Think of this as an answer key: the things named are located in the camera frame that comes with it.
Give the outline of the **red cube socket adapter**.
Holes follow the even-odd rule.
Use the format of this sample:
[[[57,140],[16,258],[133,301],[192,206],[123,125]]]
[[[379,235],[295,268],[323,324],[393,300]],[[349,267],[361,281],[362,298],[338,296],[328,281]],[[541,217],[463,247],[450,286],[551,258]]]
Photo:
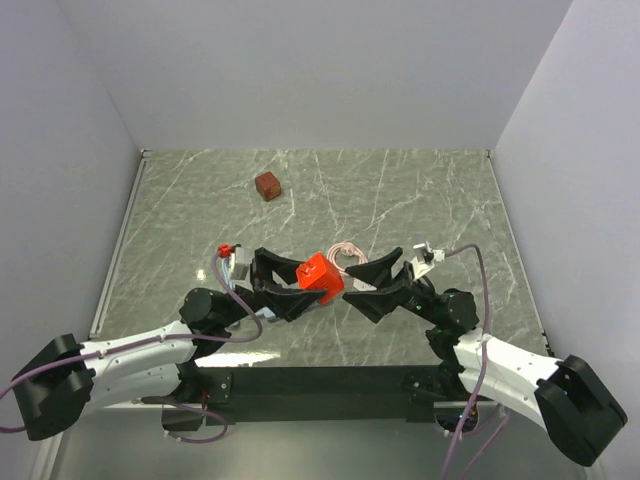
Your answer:
[[[320,305],[329,303],[345,288],[338,268],[321,252],[315,253],[296,268],[296,278],[303,290],[325,290],[318,300]]]

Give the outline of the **white square socket adapter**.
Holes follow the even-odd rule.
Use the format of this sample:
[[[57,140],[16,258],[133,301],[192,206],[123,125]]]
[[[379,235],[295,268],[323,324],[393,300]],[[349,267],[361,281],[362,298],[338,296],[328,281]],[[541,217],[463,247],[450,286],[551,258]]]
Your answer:
[[[374,291],[376,289],[375,286],[356,278],[353,279],[352,286],[357,291]]]

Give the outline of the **blue power strip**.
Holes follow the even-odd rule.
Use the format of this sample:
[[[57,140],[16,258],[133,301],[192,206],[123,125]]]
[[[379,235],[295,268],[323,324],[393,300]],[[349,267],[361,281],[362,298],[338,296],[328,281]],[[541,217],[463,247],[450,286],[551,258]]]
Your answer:
[[[277,315],[270,310],[269,308],[262,308],[260,309],[257,313],[257,316],[263,318],[264,320],[268,321],[268,322],[273,322],[273,321],[277,321],[278,317]]]

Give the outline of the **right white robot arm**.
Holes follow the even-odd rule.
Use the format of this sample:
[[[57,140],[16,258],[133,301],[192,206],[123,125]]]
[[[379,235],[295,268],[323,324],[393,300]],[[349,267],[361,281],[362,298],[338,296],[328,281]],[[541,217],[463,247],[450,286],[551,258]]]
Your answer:
[[[418,244],[414,258],[392,271],[402,250],[347,274],[365,289],[344,300],[374,323],[396,308],[431,323],[425,335],[440,359],[434,375],[409,389],[430,401],[491,400],[539,425],[555,447],[574,463],[590,467],[627,424],[628,416],[591,366],[570,355],[538,355],[490,334],[490,320],[477,315],[472,293],[455,288],[437,292],[428,278],[448,253]]]

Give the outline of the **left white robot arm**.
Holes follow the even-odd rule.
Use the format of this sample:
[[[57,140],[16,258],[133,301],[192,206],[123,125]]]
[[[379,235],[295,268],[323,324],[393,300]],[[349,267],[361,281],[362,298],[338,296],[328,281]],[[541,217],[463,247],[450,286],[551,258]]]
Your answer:
[[[265,311],[291,322],[344,287],[321,252],[297,261],[265,248],[249,255],[239,245],[221,244],[212,270],[221,290],[192,289],[171,323],[106,341],[79,342],[71,334],[51,340],[6,389],[22,417],[17,430],[31,441],[45,440],[89,412],[131,400],[156,399],[187,411],[208,388],[198,359],[260,338]]]

